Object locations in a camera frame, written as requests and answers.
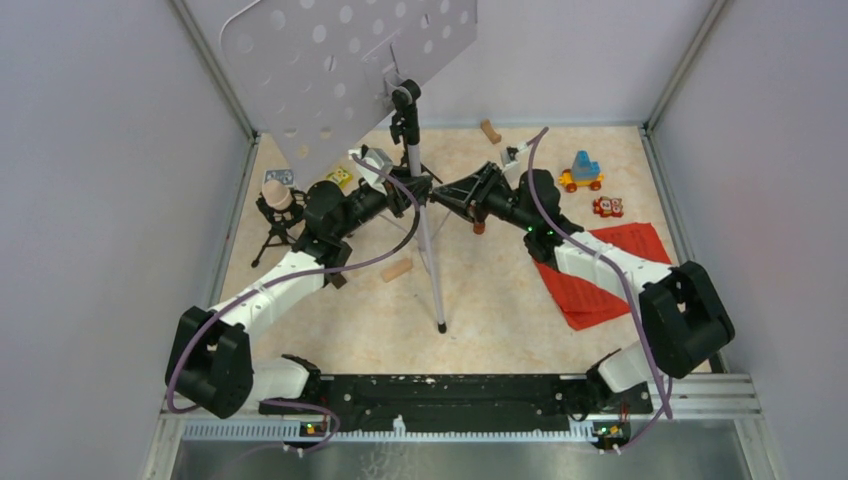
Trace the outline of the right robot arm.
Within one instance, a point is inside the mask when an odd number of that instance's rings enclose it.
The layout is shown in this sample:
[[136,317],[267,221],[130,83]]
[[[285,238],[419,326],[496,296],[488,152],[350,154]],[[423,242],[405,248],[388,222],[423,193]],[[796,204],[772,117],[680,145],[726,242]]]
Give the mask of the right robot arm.
[[572,223],[560,211],[553,175],[521,174],[511,185],[492,162],[455,182],[436,187],[432,201],[478,225],[494,216],[524,230],[536,262],[625,301],[639,337],[600,360],[587,373],[589,404],[612,412],[627,390],[663,375],[683,379],[728,345],[735,327],[707,272],[687,261],[670,265],[629,253]]

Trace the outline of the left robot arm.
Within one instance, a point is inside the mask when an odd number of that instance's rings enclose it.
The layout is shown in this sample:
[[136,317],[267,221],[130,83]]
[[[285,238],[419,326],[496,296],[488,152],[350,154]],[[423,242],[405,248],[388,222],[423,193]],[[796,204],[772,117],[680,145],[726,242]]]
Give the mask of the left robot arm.
[[202,409],[226,419],[241,409],[254,388],[252,338],[304,298],[341,283],[345,272],[403,249],[411,233],[388,252],[349,264],[346,239],[384,211],[400,216],[411,209],[419,227],[432,187],[430,176],[412,176],[399,167],[379,173],[374,182],[361,181],[349,194],[330,180],[313,184],[301,208],[304,229],[271,271],[222,304],[192,306],[181,314],[164,377],[168,410]]

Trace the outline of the silver music stand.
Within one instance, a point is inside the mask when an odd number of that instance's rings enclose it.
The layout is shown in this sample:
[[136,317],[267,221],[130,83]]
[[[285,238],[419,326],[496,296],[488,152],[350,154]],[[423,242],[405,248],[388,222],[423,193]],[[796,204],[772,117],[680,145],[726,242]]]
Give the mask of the silver music stand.
[[[338,166],[361,183],[350,149],[384,150],[424,176],[422,86],[476,37],[473,1],[257,1],[220,33],[229,71],[306,192]],[[410,232],[435,263],[426,205]]]

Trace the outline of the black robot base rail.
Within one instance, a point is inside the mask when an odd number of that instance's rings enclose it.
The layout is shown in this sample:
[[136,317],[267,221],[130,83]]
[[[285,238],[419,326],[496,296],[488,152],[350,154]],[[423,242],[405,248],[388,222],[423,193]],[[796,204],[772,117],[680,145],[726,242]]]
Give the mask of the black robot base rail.
[[646,384],[613,393],[560,374],[319,375],[294,399],[335,413],[344,433],[555,432],[653,410]]

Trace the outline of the red sheet music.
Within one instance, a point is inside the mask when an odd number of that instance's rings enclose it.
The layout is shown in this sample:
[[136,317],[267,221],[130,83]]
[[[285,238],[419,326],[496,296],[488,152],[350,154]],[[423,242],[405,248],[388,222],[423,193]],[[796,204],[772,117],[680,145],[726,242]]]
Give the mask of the red sheet music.
[[670,273],[671,258],[650,223],[574,233],[535,267],[566,323],[580,331],[631,313],[627,292]]

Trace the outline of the toy microphone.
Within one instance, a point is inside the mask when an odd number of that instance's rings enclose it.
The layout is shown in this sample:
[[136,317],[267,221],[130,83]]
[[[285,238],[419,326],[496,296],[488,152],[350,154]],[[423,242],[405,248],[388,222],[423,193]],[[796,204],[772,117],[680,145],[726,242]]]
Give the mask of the toy microphone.
[[252,268],[260,264],[267,248],[291,246],[296,242],[292,229],[303,219],[306,193],[272,178],[263,183],[255,204],[269,223],[269,230],[265,242],[251,262]]

